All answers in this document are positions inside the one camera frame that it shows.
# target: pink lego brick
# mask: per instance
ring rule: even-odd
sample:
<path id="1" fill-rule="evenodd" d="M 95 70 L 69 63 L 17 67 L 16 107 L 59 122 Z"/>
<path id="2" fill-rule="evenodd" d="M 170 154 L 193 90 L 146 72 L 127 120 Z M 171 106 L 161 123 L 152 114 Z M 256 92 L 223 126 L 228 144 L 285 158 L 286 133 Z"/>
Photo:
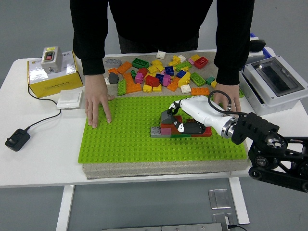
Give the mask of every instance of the pink lego brick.
<path id="1" fill-rule="evenodd" d="M 170 75 L 164 75 L 163 86 L 167 87 L 170 83 L 171 83 L 171 76 Z"/>

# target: green baseplate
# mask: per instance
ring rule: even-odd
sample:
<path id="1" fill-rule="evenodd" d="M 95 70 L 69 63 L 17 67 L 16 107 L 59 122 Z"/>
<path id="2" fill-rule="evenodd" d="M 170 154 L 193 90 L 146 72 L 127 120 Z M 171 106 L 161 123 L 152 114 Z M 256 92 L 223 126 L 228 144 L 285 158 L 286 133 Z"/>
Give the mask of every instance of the green baseplate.
<path id="1" fill-rule="evenodd" d="M 112 123 L 99 108 L 96 129 L 86 121 L 79 163 L 123 163 L 246 159 L 243 144 L 219 136 L 151 138 L 151 127 L 160 126 L 161 113 L 188 96 L 126 97 L 109 101 Z M 191 118 L 181 109 L 183 121 Z"/>

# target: blue lego brick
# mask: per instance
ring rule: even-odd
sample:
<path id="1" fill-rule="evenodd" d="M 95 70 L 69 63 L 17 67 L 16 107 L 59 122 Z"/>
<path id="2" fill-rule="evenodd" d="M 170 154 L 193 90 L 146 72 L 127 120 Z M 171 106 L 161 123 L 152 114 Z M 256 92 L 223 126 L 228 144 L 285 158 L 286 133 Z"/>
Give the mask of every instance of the blue lego brick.
<path id="1" fill-rule="evenodd" d="M 167 75 L 173 76 L 174 75 L 173 66 L 166 66 L 165 72 L 166 72 Z"/>
<path id="2" fill-rule="evenodd" d="M 159 83 L 160 84 L 163 83 L 163 79 L 164 79 L 164 75 L 163 74 L 157 73 L 155 77 L 159 79 Z"/>
<path id="3" fill-rule="evenodd" d="M 180 70 L 180 72 L 177 73 L 177 77 L 182 78 L 186 74 L 186 71 Z"/>

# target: person's right hand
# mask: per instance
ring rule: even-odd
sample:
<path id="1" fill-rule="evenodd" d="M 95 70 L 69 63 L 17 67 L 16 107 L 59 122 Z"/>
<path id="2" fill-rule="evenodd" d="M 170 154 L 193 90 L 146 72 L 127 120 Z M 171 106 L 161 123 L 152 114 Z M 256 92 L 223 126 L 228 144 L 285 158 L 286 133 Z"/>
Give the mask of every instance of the person's right hand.
<path id="1" fill-rule="evenodd" d="M 108 101 L 115 98 L 114 95 L 108 95 L 108 88 L 105 82 L 104 76 L 101 75 L 89 75 L 85 76 L 85 112 L 88 117 L 88 125 L 93 128 L 98 124 L 98 108 L 102 103 L 107 122 L 111 122 L 111 113 L 108 106 Z"/>

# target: hand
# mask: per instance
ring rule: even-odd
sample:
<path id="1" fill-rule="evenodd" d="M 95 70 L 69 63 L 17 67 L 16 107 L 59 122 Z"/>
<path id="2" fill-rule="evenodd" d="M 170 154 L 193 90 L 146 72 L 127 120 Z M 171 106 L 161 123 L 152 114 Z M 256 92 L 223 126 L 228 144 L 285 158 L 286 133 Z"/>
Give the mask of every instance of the hand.
<path id="1" fill-rule="evenodd" d="M 241 105 L 240 105 L 240 87 L 239 85 L 223 85 L 217 83 L 215 86 L 215 90 L 220 90 L 230 96 L 232 100 L 231 111 L 240 112 Z M 220 93 L 214 94 L 214 102 L 216 104 L 222 103 L 223 109 L 227 109 L 228 99 L 226 96 Z"/>
<path id="2" fill-rule="evenodd" d="M 88 125 L 93 128 L 97 127 L 98 124 L 98 108 L 99 104 L 102 103 L 107 122 L 111 122 L 111 113 L 108 106 L 108 101 L 113 100 L 114 95 L 108 95 L 108 88 L 105 82 L 104 76 L 91 75 L 86 76 L 85 83 L 85 112 L 88 117 Z"/>

